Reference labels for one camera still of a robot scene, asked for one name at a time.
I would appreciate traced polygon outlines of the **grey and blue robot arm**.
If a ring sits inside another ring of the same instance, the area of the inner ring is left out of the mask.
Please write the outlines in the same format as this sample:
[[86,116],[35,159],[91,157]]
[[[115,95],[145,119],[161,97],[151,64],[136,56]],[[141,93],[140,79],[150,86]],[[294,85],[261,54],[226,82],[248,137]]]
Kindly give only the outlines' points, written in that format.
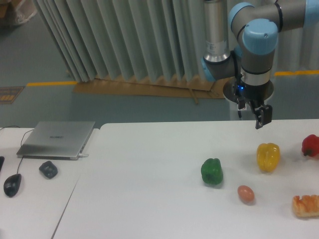
[[274,91],[270,80],[278,35],[319,20],[316,0],[275,0],[255,7],[241,2],[227,9],[224,0],[203,3],[206,50],[201,60],[210,82],[229,78],[224,96],[238,110],[250,107],[256,128],[272,121],[266,100]]

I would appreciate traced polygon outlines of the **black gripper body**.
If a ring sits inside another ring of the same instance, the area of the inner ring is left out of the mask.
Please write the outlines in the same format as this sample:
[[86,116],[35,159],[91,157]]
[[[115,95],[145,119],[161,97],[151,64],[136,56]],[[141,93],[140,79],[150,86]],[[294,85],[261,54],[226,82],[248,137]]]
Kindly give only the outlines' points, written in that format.
[[242,80],[235,80],[232,86],[232,94],[234,100],[237,103],[238,98],[244,98],[246,104],[250,105],[250,101],[264,101],[268,99],[272,94],[272,82],[268,81],[262,85],[249,85]]

